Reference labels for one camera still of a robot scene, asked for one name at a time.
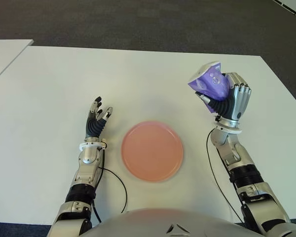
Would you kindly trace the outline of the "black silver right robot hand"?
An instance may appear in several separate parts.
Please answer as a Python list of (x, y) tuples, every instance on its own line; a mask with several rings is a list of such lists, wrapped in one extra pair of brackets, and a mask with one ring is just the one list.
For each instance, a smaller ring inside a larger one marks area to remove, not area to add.
[(228, 96), (224, 100), (215, 100), (200, 92), (195, 92), (195, 94), (219, 116), (225, 119), (239, 121), (249, 102), (251, 88), (235, 72), (225, 73), (223, 75), (226, 76), (230, 85)]

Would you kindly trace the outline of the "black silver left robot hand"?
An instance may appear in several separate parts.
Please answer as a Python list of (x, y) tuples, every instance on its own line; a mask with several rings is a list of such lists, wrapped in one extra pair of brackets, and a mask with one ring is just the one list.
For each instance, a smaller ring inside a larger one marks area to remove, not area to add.
[(102, 98), (98, 96), (91, 104), (85, 127), (85, 138), (99, 138), (108, 119), (111, 117), (113, 108), (108, 107), (105, 111), (100, 109)]

